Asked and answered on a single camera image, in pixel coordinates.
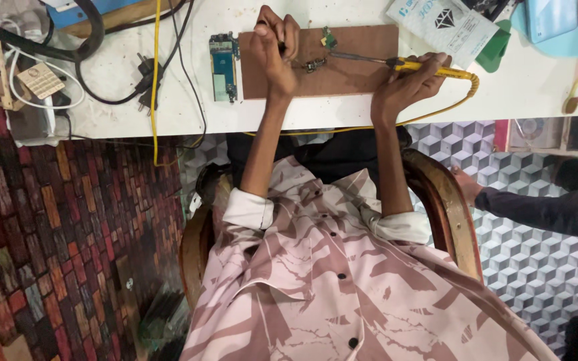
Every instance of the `shirt button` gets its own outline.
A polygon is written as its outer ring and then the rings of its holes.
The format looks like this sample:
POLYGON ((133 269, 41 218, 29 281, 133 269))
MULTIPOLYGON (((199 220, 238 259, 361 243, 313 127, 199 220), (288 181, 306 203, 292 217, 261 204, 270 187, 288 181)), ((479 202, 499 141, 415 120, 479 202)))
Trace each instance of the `shirt button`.
POLYGON ((356 346, 358 346, 358 339, 356 337, 349 339, 349 347, 356 348, 356 346))

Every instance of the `white desk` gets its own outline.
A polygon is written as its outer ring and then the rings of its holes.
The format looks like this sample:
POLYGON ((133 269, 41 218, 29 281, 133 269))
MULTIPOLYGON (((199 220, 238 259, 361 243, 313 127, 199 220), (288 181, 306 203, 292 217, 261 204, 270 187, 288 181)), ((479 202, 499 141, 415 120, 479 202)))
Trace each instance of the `white desk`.
MULTIPOLYGON (((265 102, 242 102, 241 87, 238 89, 239 100, 235 104, 213 102, 208 41, 214 34, 229 31, 238 34, 253 29, 261 4, 263 2, 255 0, 195 2, 182 39, 182 54, 204 107, 208 133, 258 128, 265 102)), ((388 0, 269 0, 266 4, 281 17, 291 13, 302 28, 394 23, 384 15, 390 4, 388 0)), ((179 26, 187 6, 177 14, 179 26)), ((141 78, 137 71, 139 59, 136 53, 152 56, 153 37, 153 25, 107 36, 98 52, 82 65, 88 85, 98 95, 108 99, 116 100, 130 94, 141 78)), ((162 64, 171 52, 174 37, 171 19, 162 21, 159 50, 162 64)), ((399 54, 424 54, 429 50, 421 40, 401 29, 399 54)), ((468 68, 480 78, 476 96, 452 111, 423 121, 561 116, 561 105, 570 91, 575 74, 578 74, 576 69, 577 59, 545 56, 512 30, 507 53, 498 71, 486 73, 477 63, 468 68)), ((239 62, 237 84, 242 84, 239 62)), ((399 120, 411 119, 458 102, 469 88, 470 82, 448 79, 436 97, 411 106, 400 115, 399 120)), ((76 91, 70 92, 72 98, 77 97, 76 91)), ((370 94, 295 99, 287 112, 284 129, 370 125, 370 102, 370 94)), ((150 136, 152 131, 147 110, 138 112, 138 106, 137 98, 124 105, 109 106, 88 97, 80 106, 71 109, 73 133, 95 138, 150 136)), ((157 129, 158 135, 202 132, 195 97, 182 72, 178 55, 173 59, 160 88, 157 129)))

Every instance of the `black pants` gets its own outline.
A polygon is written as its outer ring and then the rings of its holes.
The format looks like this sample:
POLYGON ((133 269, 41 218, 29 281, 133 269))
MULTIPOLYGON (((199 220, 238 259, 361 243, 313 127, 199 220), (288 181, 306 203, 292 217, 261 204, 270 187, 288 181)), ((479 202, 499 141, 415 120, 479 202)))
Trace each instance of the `black pants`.
MULTIPOLYGON (((231 161, 233 185, 239 187, 253 137, 244 133, 227 134, 227 156, 231 161)), ((378 155, 373 129, 337 133, 321 144, 294 146, 290 137, 280 136, 275 160, 293 155, 326 185, 367 168, 378 187, 378 155)))
POLYGON ((556 183, 570 193, 561 197, 529 197, 486 187, 478 194, 475 205, 526 226, 578 236, 578 159, 561 165, 556 183))

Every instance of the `man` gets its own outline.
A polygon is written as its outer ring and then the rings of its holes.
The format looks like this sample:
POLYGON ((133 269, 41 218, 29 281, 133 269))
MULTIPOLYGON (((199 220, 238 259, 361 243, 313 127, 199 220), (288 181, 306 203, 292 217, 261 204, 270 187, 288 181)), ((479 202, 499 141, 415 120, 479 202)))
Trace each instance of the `man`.
POLYGON ((578 159, 558 159, 552 182, 569 192, 561 197, 501 192, 479 185, 457 166, 452 167, 452 173, 468 203, 477 209, 529 227, 578 237, 578 159))
POLYGON ((214 225, 181 360, 557 360, 447 253, 424 246, 428 225, 413 212, 394 124, 438 92, 443 79, 434 74, 450 59, 426 54, 420 71, 382 86, 371 105, 374 130, 299 152, 309 166, 294 155, 274 164, 297 87, 299 27, 268 6, 258 20, 251 47, 269 81, 267 106, 214 225), (340 159, 348 173, 330 183, 341 170, 327 162, 354 152, 364 155, 340 159))

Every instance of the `shirt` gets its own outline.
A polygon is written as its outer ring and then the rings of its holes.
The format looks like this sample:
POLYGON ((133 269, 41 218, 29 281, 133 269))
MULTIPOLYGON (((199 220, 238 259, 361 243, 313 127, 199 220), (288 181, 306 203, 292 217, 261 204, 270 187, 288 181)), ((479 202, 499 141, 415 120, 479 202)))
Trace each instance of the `shirt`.
POLYGON ((324 185, 279 160, 269 199, 214 210, 181 360, 558 360, 425 223, 382 218, 366 169, 324 185))

